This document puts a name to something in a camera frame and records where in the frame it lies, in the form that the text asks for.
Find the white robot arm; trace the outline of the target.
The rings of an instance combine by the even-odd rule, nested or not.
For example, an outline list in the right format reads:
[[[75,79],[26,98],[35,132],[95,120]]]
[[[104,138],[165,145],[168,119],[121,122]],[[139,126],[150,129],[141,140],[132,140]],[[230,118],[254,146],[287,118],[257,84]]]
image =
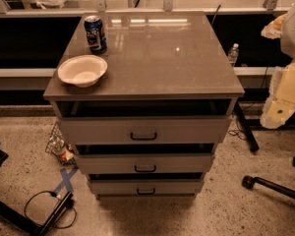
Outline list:
[[[264,27],[262,36],[279,38],[282,53],[292,58],[285,68],[274,69],[260,118],[264,128],[277,129],[295,113],[295,3],[286,14]]]

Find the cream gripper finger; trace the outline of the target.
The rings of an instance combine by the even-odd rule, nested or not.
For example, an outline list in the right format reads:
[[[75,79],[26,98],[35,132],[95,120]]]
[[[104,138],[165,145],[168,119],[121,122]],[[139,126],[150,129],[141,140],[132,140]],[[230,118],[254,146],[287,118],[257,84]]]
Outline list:
[[[276,39],[281,38],[282,26],[284,24],[286,15],[280,15],[265,26],[261,31],[261,36]]]

